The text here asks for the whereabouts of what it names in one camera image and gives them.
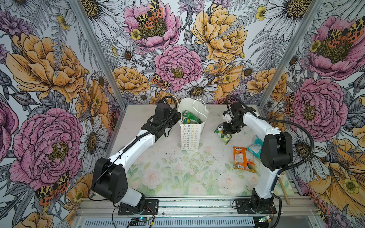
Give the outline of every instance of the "orange snack bag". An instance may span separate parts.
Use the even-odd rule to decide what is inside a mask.
[[[233,147],[234,153],[234,168],[243,169],[253,173],[256,173],[255,162],[253,155],[247,148]]]

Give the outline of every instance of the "wooden stick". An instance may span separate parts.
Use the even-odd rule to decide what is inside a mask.
[[[280,183],[280,186],[281,186],[281,189],[283,190],[283,193],[284,193],[284,197],[287,201],[287,204],[290,205],[290,201],[289,201],[289,198],[288,198],[288,194],[287,192],[285,191],[285,187],[284,187],[284,183],[283,181],[281,180],[281,177],[279,177],[279,183]]]

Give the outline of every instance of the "shopping bag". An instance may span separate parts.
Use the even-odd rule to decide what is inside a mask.
[[[181,128],[181,149],[197,151],[199,149],[200,136],[207,121],[209,111],[202,99],[184,98],[179,104],[178,111],[183,114],[185,110],[192,112],[201,120],[200,124],[183,124],[180,119]]]

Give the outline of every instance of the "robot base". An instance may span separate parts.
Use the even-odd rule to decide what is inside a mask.
[[[148,209],[144,209],[141,214],[136,213],[134,207],[127,205],[127,204],[121,204],[119,207],[118,215],[157,215],[158,213],[158,200],[146,200],[145,201],[145,207],[151,208],[152,211]]]
[[[276,214],[276,208],[274,205],[274,200],[271,199],[270,205],[266,205],[266,206],[262,206],[262,207],[257,207],[258,211],[261,211],[261,213],[259,212],[255,212],[254,210],[251,209],[251,199],[236,199],[236,203],[237,203],[237,213],[239,215],[243,215],[243,214]]]

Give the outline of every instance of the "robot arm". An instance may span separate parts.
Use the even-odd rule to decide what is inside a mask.
[[[227,121],[223,123],[223,134],[240,132],[247,125],[264,142],[260,159],[265,167],[261,169],[259,182],[251,195],[251,209],[259,212],[263,207],[271,205],[279,170],[287,167],[293,160],[291,135],[273,128],[268,122],[259,119],[259,114],[253,108],[243,108],[239,102],[231,104],[230,111],[223,114]]]
[[[165,135],[166,128],[171,128],[180,120],[180,116],[179,112],[173,112],[169,104],[158,103],[155,115],[138,133],[138,140],[132,140],[109,159],[100,158],[96,162],[92,190],[113,203],[120,201],[132,206],[136,214],[141,213],[145,206],[145,195],[128,186],[127,171],[148,147]]]

